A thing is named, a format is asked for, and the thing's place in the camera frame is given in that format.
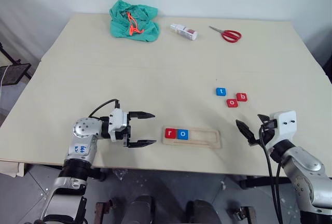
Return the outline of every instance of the white cable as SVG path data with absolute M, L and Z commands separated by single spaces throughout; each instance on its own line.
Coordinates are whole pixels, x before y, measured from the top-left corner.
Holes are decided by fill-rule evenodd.
M 1 82 L 0 82 L 0 100 L 1 100 L 2 81 L 4 80 L 5 74 L 6 74 L 7 69 L 8 69 L 9 67 L 10 67 L 10 65 L 8 65 L 8 66 L 6 67 L 5 72 L 4 72 L 4 74 L 3 74 L 2 78 L 1 78 Z

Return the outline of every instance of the blue letter block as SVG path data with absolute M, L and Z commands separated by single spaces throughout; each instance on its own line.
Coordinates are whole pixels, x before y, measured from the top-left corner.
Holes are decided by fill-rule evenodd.
M 177 139 L 188 140 L 189 139 L 189 132 L 188 132 L 188 130 L 178 129 L 177 130 Z
M 226 96 L 226 88 L 216 88 L 216 94 L 218 96 Z

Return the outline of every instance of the white bottle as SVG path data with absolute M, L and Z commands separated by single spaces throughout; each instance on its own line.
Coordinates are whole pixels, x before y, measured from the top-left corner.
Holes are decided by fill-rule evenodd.
M 176 33 L 190 39 L 190 40 L 195 40 L 196 37 L 197 37 L 197 31 L 194 31 L 194 30 L 191 30 L 181 24 L 175 24 L 175 23 L 172 23 L 171 24 L 171 29 L 172 30 L 175 30 Z

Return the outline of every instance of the green cloth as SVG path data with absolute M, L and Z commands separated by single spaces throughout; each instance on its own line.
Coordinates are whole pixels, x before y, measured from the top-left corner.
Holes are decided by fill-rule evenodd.
M 137 28 L 144 30 L 143 33 L 133 33 L 129 35 L 130 22 L 127 12 L 137 22 Z M 159 36 L 158 24 L 151 21 L 158 14 L 158 9 L 146 5 L 131 5 L 122 0 L 118 0 L 112 9 L 109 10 L 112 17 L 110 21 L 110 33 L 115 37 L 126 37 L 139 41 L 155 41 Z

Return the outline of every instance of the red scissors handle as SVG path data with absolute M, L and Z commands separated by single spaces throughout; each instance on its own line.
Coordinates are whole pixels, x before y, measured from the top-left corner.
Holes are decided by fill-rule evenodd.
M 238 40 L 240 40 L 242 35 L 240 32 L 237 31 L 225 30 L 224 32 L 222 32 L 222 37 L 229 43 L 236 43 Z

